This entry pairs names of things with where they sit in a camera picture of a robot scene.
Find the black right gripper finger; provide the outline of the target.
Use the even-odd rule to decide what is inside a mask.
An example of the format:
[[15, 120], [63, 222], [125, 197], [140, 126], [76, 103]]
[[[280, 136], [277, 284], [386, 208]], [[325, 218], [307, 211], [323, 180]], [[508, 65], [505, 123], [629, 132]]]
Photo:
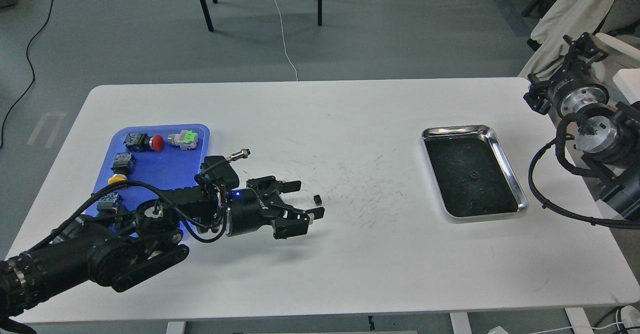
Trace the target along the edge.
[[563, 40], [568, 45], [567, 53], [563, 57], [563, 75], [590, 74], [602, 77], [599, 70], [594, 70], [593, 65], [608, 57], [605, 44], [594, 34], [583, 33], [577, 38], [565, 34]]
[[548, 115], [552, 105], [547, 93], [552, 81], [541, 80], [536, 74], [528, 74], [526, 79], [529, 81], [528, 92], [523, 96], [526, 104], [532, 111], [540, 115]]

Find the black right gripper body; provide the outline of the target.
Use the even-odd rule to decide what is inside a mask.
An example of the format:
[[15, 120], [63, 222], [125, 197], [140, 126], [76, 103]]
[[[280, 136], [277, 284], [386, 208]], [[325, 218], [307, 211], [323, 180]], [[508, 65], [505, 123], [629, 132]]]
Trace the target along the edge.
[[591, 72], [559, 72], [550, 78], [546, 91], [552, 107], [560, 117], [580, 113], [590, 104], [607, 104], [610, 93]]

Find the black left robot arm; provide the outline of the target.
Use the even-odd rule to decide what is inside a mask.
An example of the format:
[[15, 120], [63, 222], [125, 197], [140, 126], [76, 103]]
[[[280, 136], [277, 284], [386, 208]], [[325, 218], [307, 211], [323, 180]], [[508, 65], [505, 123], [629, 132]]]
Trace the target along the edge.
[[[14, 317], [87, 281], [121, 293], [151, 279], [187, 258], [185, 232], [198, 242], [213, 243], [223, 235], [268, 225], [275, 239], [286, 239], [305, 235], [325, 213], [319, 196], [312, 209], [282, 200], [282, 194], [300, 190], [300, 181], [267, 176], [250, 179], [243, 189], [234, 178], [205, 173], [195, 181], [196, 186], [182, 189], [158, 189], [138, 181], [109, 185], [34, 247], [2, 261], [1, 328], [34, 333]], [[146, 188], [156, 199], [134, 211], [83, 214], [90, 204], [129, 187]]]

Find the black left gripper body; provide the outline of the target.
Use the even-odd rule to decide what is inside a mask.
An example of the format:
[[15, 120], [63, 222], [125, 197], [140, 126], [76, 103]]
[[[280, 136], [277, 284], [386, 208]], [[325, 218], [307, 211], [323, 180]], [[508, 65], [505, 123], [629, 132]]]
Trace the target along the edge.
[[281, 213], [268, 207], [254, 189], [233, 189], [227, 198], [225, 234], [231, 238], [271, 225]]

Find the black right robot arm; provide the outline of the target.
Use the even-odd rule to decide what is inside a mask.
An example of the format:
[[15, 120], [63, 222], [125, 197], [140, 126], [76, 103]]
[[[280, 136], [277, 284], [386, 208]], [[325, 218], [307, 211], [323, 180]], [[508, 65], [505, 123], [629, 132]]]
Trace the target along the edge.
[[[608, 57], [604, 43], [585, 32], [563, 36], [567, 54], [551, 77], [529, 74], [523, 99], [534, 112], [553, 110], [560, 121], [554, 138], [530, 162], [528, 185], [544, 208], [564, 217], [610, 229], [639, 229], [639, 105], [608, 104], [610, 93], [592, 72], [592, 65]], [[598, 179], [599, 199], [621, 218], [598, 219], [569, 211], [543, 195], [534, 182], [538, 161], [553, 148], [558, 164], [572, 175]]]

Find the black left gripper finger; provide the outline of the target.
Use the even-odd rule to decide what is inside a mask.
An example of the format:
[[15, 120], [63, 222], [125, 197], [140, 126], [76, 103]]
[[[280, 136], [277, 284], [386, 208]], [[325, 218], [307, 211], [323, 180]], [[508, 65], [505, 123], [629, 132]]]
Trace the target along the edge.
[[280, 181], [275, 176], [265, 176], [248, 179], [247, 188], [252, 189], [258, 198], [279, 197], [281, 194], [298, 192], [301, 189], [301, 181]]
[[270, 221], [275, 239], [288, 239], [306, 235], [313, 220], [323, 218], [325, 208], [318, 207], [304, 210], [300, 213], [295, 213], [293, 210], [286, 210], [285, 212], [285, 214], [279, 214]]

